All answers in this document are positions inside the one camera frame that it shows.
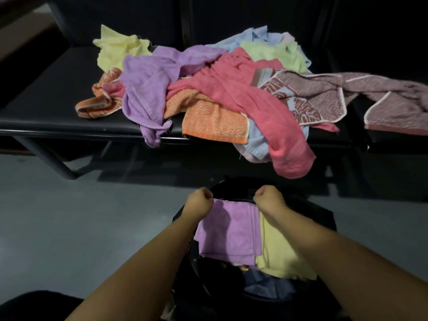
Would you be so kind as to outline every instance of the person's right arm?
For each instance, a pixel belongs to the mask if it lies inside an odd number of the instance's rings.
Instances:
[[[353,321],[428,320],[428,284],[287,207],[274,186],[254,202],[316,271]]]

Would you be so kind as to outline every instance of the orange towel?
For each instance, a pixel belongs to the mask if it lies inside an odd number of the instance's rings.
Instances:
[[[183,134],[201,139],[248,143],[248,119],[211,100],[198,90],[179,91],[166,103],[165,119],[185,111]]]
[[[83,100],[75,106],[79,117],[105,117],[122,108],[125,88],[118,81],[121,74],[120,69],[112,68],[101,76],[100,81],[92,86],[95,97]]]

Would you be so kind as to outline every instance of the forearm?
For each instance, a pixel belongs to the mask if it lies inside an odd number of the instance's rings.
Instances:
[[[126,261],[67,321],[158,320],[198,222],[179,217]]]
[[[426,320],[428,285],[420,279],[291,210],[276,222],[354,321]]]

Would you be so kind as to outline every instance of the maroon patterned towel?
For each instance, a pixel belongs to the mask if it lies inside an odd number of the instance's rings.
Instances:
[[[257,70],[253,86],[277,96],[300,125],[337,122],[359,94],[376,103],[364,116],[366,129],[428,136],[428,86],[367,73],[300,75]]]

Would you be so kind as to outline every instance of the hand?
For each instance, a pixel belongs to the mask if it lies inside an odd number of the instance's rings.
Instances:
[[[262,186],[255,192],[253,200],[259,210],[273,220],[276,220],[278,216],[289,210],[281,192],[272,185]]]
[[[202,187],[189,195],[181,216],[190,217],[199,223],[209,213],[213,204],[213,193]]]

